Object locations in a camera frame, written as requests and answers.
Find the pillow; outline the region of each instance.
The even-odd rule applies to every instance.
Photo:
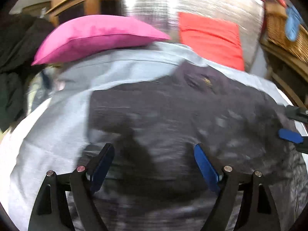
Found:
[[[220,19],[179,13],[181,43],[218,64],[244,71],[238,25]]]
[[[74,61],[102,50],[170,40],[165,33],[131,17],[90,15],[61,24],[38,49],[35,64]]]

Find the blue cloth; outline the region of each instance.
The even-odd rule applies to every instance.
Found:
[[[296,41],[299,25],[303,23],[303,19],[293,5],[287,7],[286,13],[288,15],[288,19],[285,23],[285,36],[290,41]]]

